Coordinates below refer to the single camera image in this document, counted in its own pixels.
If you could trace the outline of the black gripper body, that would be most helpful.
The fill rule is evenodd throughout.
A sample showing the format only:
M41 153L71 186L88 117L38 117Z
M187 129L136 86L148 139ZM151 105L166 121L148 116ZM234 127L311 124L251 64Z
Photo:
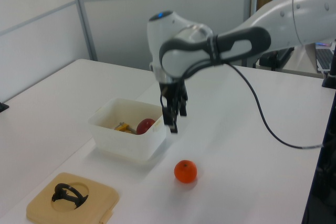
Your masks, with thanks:
M159 83L160 93L166 99L179 97L187 99L187 90L183 79L177 79L173 83Z

